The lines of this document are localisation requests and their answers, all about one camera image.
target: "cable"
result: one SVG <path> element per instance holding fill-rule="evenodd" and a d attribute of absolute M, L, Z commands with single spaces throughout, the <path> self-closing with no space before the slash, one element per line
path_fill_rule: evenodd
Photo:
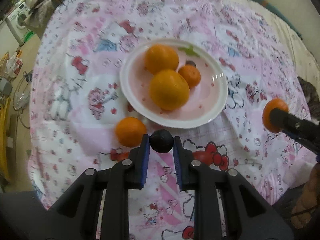
<path fill-rule="evenodd" d="M 21 115 L 22 115 L 22 109 L 20 109 L 19 112 L 18 112 L 19 120 L 20 120 L 20 122 L 22 123 L 22 125 L 23 125 L 25 128 L 30 129 L 29 126 L 26 126 L 26 125 L 23 123 L 22 118 L 21 118 Z"/>
<path fill-rule="evenodd" d="M 19 83 L 18 83 L 18 85 L 17 85 L 17 87 L 16 87 L 16 89 L 15 89 L 15 91 L 14 91 L 13 100 L 12 100 L 12 107 L 13 107 L 13 109 L 18 112 L 18 117 L 19 117 L 20 122 L 21 122 L 22 125 L 23 125 L 25 128 L 27 128 L 27 129 L 30 129 L 30 127 L 28 127 L 27 125 L 25 125 L 25 124 L 23 123 L 22 117 L 21 117 L 24 106 L 21 106 L 20 108 L 15 108 L 14 102 L 15 102 L 15 98 L 16 98 L 17 91 L 20 89 L 20 87 L 21 87 L 21 85 L 22 85 L 22 83 L 23 83 L 24 80 L 26 80 L 26 82 L 27 82 L 27 85 L 26 85 L 26 87 L 25 87 L 24 90 L 23 90 L 23 92 L 25 92 L 26 88 L 27 88 L 28 85 L 29 85 L 29 82 L 31 82 L 32 73 L 33 73 L 33 70 L 31 70 L 29 73 L 24 72 L 24 73 L 22 74 L 23 77 L 22 77 L 21 80 L 19 81 Z"/>

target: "pink bedsheet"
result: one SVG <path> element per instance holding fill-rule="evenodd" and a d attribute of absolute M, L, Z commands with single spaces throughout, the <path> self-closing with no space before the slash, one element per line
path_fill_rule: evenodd
<path fill-rule="evenodd" d="M 226 154 L 228 167 L 273 204 L 288 188 L 282 178 L 290 165 L 314 162 L 314 155 L 262 125 L 263 108 L 275 97 L 292 114 L 310 116 L 292 60 L 261 15 L 228 0 L 65 0 L 44 33 L 32 84 L 28 170 L 43 205 L 49 208 L 85 169 L 112 167 L 109 153 L 130 150 L 113 134 L 120 119 L 138 116 L 118 74 L 134 47 L 155 38 L 200 46 L 228 78 L 223 112 L 196 129 L 169 129 L 172 135 L 187 149 Z M 159 128 L 147 127 L 150 134 Z M 146 186 L 129 197 L 132 239 L 192 234 L 193 192 L 179 191 L 172 153 L 151 151 Z"/>

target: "bed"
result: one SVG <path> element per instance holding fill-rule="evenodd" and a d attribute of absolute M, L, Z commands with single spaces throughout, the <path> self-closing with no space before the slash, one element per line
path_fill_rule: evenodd
<path fill-rule="evenodd" d="M 228 156 L 227 165 L 211 167 L 236 168 L 270 204 L 308 180 L 314 154 L 261 121 L 275 97 L 310 119 L 295 70 L 320 88 L 316 61 L 281 19 L 249 0 L 65 0 L 44 33 L 31 94 L 28 170 L 46 209 L 86 168 L 109 168 L 112 153 L 130 150 L 116 142 L 113 127 L 139 114 L 118 90 L 118 73 L 135 46 L 156 36 L 201 46 L 228 77 L 226 108 L 215 120 L 169 129 L 184 148 Z M 118 99 L 103 105 L 110 92 Z M 145 121 L 148 133 L 159 129 Z M 194 195 L 178 190 L 172 155 L 151 151 L 149 168 L 145 189 L 129 196 L 132 239 L 181 239 L 193 225 Z"/>
<path fill-rule="evenodd" d="M 263 15 L 276 32 L 279 41 L 286 46 L 296 67 L 297 75 L 313 84 L 320 92 L 319 65 L 299 36 L 281 18 L 260 4 L 250 0 L 231 0 L 248 6 Z"/>

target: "orange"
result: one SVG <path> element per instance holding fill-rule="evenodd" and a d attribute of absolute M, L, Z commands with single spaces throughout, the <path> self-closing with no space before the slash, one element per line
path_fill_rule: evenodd
<path fill-rule="evenodd" d="M 179 69 L 178 73 L 183 76 L 189 85 L 189 88 L 193 88 L 200 83 L 201 75 L 199 70 L 192 65 L 185 65 Z"/>
<path fill-rule="evenodd" d="M 126 147 L 138 146 L 145 133 L 147 133 L 146 126 L 138 118 L 134 117 L 122 119 L 115 128 L 119 143 Z"/>
<path fill-rule="evenodd" d="M 263 109 L 262 123 L 270 132 L 279 133 L 282 131 L 283 128 L 274 126 L 270 122 L 270 112 L 275 108 L 279 108 L 280 110 L 285 111 L 287 113 L 289 112 L 288 105 L 282 99 L 274 98 L 270 102 L 268 102 L 265 108 Z"/>
<path fill-rule="evenodd" d="M 150 82 L 149 95 L 163 110 L 172 111 L 183 106 L 189 99 L 189 93 L 186 80 L 171 69 L 160 71 Z"/>
<path fill-rule="evenodd" d="M 144 64 L 145 68 L 155 75 L 164 69 L 176 70 L 179 64 L 179 56 L 173 48 L 155 44 L 146 51 Z"/>

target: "washing machine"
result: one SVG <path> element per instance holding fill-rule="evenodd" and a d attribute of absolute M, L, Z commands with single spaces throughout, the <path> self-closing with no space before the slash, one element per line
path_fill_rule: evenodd
<path fill-rule="evenodd" d="M 15 37 L 17 42 L 22 46 L 24 43 L 23 37 L 29 30 L 23 25 L 23 21 L 28 17 L 30 8 L 25 2 L 22 2 L 17 8 L 6 18 L 7 25 Z"/>

